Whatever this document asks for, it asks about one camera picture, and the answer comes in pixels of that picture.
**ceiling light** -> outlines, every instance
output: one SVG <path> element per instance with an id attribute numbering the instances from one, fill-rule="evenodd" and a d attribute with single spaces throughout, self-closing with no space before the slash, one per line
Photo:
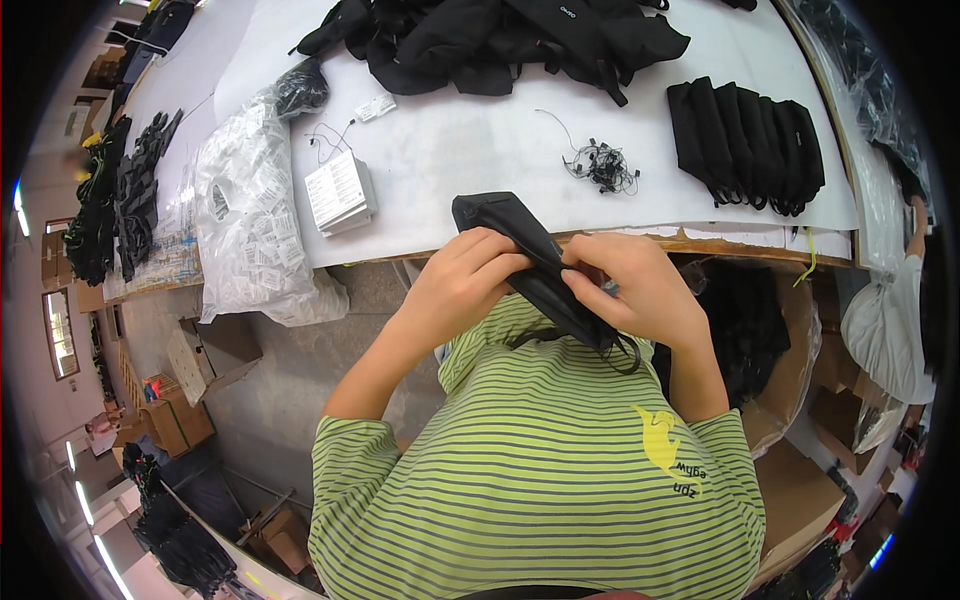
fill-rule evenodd
<path id="1" fill-rule="evenodd" d="M 131 594 L 130 590 L 127 589 L 127 584 L 124 583 L 123 579 L 120 577 L 120 573 L 117 572 L 117 567 L 113 566 L 113 561 L 110 559 L 110 555 L 107 554 L 107 547 L 104 546 L 104 541 L 100 539 L 100 536 L 94 536 L 93 540 L 97 543 L 97 549 L 100 550 L 100 556 L 104 557 L 104 563 L 107 564 L 107 570 L 110 572 L 110 575 L 113 576 L 113 581 L 115 581 L 117 587 L 120 588 L 120 593 L 122 593 L 123 597 L 127 600 L 133 600 L 133 594 Z"/>
<path id="2" fill-rule="evenodd" d="M 66 441 L 66 460 L 70 463 L 70 470 L 77 472 L 77 463 L 73 462 L 73 446 L 69 440 Z"/>
<path id="3" fill-rule="evenodd" d="M 90 507 L 86 504 L 86 494 L 84 494 L 84 484 L 77 482 L 77 496 L 80 498 L 80 508 L 84 509 L 84 518 L 86 524 L 93 527 L 93 515 L 90 513 Z"/>

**person in background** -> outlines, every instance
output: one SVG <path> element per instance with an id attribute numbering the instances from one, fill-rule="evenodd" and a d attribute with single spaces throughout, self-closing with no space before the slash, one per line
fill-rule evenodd
<path id="1" fill-rule="evenodd" d="M 621 374 L 632 356 L 570 336 L 511 349 L 553 326 L 508 296 L 531 262 L 489 229 L 455 237 L 323 410 L 308 548 L 332 598 L 738 598 L 750 584 L 765 515 L 706 315 L 644 237 L 577 235 L 563 262 L 641 367 Z M 669 382 L 648 340 L 672 349 Z M 401 454 L 384 410 L 444 344 L 446 403 Z"/>

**black cord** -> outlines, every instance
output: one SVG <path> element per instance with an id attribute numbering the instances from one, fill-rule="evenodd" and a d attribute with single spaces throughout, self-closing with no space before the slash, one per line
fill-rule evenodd
<path id="1" fill-rule="evenodd" d="M 564 161 L 566 172 L 574 179 L 590 180 L 598 183 L 601 194 L 623 192 L 627 196 L 636 195 L 638 188 L 636 179 L 640 177 L 640 171 L 637 169 L 631 173 L 630 167 L 627 166 L 627 159 L 623 156 L 622 148 L 612 148 L 606 142 L 597 145 L 596 140 L 591 138 L 587 146 L 578 150 L 573 146 L 570 131 L 567 130 L 566 125 L 557 115 L 542 108 L 535 108 L 534 111 L 549 114 L 564 128 L 570 148 L 577 154 L 571 160 L 567 160 L 566 156 L 563 155 L 561 155 L 561 158 Z"/>
<path id="2" fill-rule="evenodd" d="M 349 130 L 350 126 L 353 125 L 354 123 L 356 123 L 356 119 L 350 119 L 350 122 L 347 123 L 346 127 L 344 127 L 343 133 L 338 132 L 337 130 L 333 129 L 326 123 L 317 123 L 317 125 L 313 127 L 312 132 L 303 134 L 305 137 L 310 138 L 309 141 L 311 146 L 313 146 L 314 142 L 317 142 L 317 166 L 318 167 L 324 166 L 330 161 L 331 158 L 333 158 L 334 150 L 339 150 L 341 153 L 344 151 L 344 149 L 340 147 L 340 144 L 346 145 L 350 149 L 350 151 L 353 152 L 353 148 L 350 147 L 349 143 L 344 139 L 344 137 L 347 135 L 347 130 Z M 323 135 L 322 133 L 317 134 L 318 127 L 326 127 L 327 129 L 331 130 L 335 135 L 337 135 L 338 136 L 337 143 L 334 144 L 333 142 L 330 141 L 330 138 L 328 138 L 326 135 Z M 326 144 L 330 147 L 330 152 L 327 153 L 326 158 L 324 160 L 320 160 L 320 154 L 324 148 L 324 145 L 320 143 L 321 139 L 325 141 Z"/>

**workbench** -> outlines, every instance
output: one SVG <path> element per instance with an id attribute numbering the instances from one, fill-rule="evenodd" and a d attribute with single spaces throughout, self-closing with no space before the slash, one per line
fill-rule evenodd
<path id="1" fill-rule="evenodd" d="M 158 110 L 183 108 L 184 118 L 155 176 L 159 180 L 155 247 L 134 280 L 111 274 L 105 298 L 200 283 L 202 268 L 193 229 L 193 207 L 180 183 L 191 154 L 257 89 L 303 57 L 286 52 L 318 27 L 332 0 L 236 0 L 199 9 L 167 57 L 144 71 L 126 104 L 132 141 Z M 753 12 L 710 0 L 675 3 L 664 15 L 691 36 L 678 60 L 637 72 L 618 108 L 606 92 L 526 65 L 512 95 L 458 94 L 453 85 L 430 94 L 397 97 L 397 109 L 357 122 L 346 135 L 368 163 L 380 211 L 370 225 L 323 238 L 314 227 L 303 178 L 317 168 L 308 135 L 324 123 L 342 132 L 353 110 L 383 93 L 364 62 L 337 48 L 324 57 L 330 98 L 318 115 L 291 124 L 294 196 L 300 233 L 312 267 L 430 254 L 456 234 L 450 202 L 455 195 L 514 191 L 559 240 L 577 231 L 618 230 L 654 236 L 669 252 L 758 256 L 809 262 L 812 236 L 817 262 L 851 266 L 857 211 L 844 161 L 820 89 L 790 30 L 771 0 Z M 711 76 L 714 86 L 738 85 L 793 99 L 811 113 L 824 157 L 827 184 L 796 219 L 769 208 L 714 207 L 706 188 L 676 165 L 665 89 Z M 590 137 L 622 147 L 641 172 L 634 196 L 597 193 L 571 178 L 561 156 L 573 140 Z M 794 239 L 793 226 L 803 228 Z"/>

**floor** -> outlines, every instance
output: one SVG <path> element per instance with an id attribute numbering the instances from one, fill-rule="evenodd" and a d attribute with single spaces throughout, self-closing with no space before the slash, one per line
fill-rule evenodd
<path id="1" fill-rule="evenodd" d="M 324 402 L 334 386 L 403 302 L 405 291 L 390 263 L 333 267 L 331 275 L 350 296 L 339 321 L 287 328 L 250 313 L 263 359 L 246 378 L 204 397 L 217 435 L 211 441 L 224 465 L 278 491 L 293 487 L 309 505 L 310 450 Z M 122 305 L 125 337 L 140 376 L 173 374 L 166 346 L 177 321 L 200 315 L 203 287 L 135 296 Z M 431 355 L 396 388 L 385 420 L 399 439 L 413 439 L 444 402 Z M 237 478 L 228 478 L 252 516 L 272 497 Z"/>

